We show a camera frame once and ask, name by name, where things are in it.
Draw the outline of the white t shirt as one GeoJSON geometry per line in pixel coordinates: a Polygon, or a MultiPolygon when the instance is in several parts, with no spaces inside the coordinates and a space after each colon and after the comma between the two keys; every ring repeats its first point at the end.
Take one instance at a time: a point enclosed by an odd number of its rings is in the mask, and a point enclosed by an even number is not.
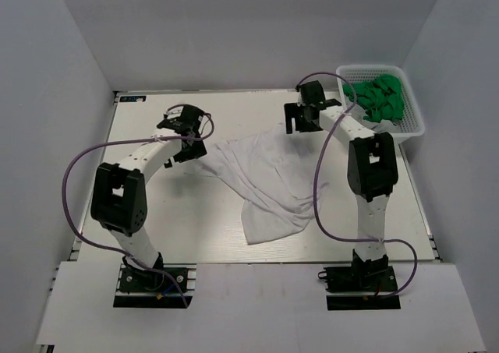
{"type": "Polygon", "coordinates": [[[218,178],[243,199],[241,222],[250,245],[303,231],[314,219],[312,136],[283,125],[211,144],[186,174],[218,178]]]}

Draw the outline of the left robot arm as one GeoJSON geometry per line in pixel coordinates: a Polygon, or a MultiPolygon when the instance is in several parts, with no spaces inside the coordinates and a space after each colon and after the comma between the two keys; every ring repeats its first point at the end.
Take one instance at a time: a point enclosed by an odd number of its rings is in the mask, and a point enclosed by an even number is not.
{"type": "Polygon", "coordinates": [[[120,161],[98,166],[90,215],[109,231],[124,251],[124,263],[139,269],[138,281],[149,290],[165,280],[161,253],[145,228],[147,183],[160,168],[196,160],[207,154],[203,122],[211,115],[190,104],[167,110],[151,137],[120,161]]]}

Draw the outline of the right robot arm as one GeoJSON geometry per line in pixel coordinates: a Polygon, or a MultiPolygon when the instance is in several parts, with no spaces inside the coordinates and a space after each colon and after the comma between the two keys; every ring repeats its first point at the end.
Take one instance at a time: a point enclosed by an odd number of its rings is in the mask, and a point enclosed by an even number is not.
{"type": "Polygon", "coordinates": [[[380,280],[378,268],[388,266],[385,248],[385,215],[398,182],[395,143],[390,133],[376,133],[353,118],[335,99],[327,99],[319,81],[296,86],[299,99],[284,105],[285,131],[326,131],[313,176],[313,212],[319,229],[338,242],[352,243],[353,283],[363,290],[380,280]],[[329,141],[348,147],[347,182],[357,202],[357,237],[342,238],[328,232],[320,221],[318,182],[329,141]]]}

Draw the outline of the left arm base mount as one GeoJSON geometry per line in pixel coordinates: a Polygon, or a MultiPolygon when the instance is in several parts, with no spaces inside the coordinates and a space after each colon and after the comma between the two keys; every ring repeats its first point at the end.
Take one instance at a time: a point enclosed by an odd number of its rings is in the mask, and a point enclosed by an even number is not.
{"type": "MultiPolygon", "coordinates": [[[[195,290],[196,265],[176,264],[164,266],[164,271],[175,278],[190,305],[195,290]]],[[[173,282],[160,274],[148,274],[122,264],[115,289],[114,308],[120,309],[185,309],[173,282]]]]}

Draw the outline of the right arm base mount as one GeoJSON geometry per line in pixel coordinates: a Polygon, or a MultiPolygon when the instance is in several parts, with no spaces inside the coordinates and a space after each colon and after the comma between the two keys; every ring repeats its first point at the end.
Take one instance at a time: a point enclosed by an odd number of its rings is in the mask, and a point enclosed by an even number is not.
{"type": "Polygon", "coordinates": [[[360,281],[351,267],[325,267],[317,274],[326,286],[328,311],[398,310],[398,295],[388,297],[398,290],[395,271],[389,266],[382,274],[360,281]]]}

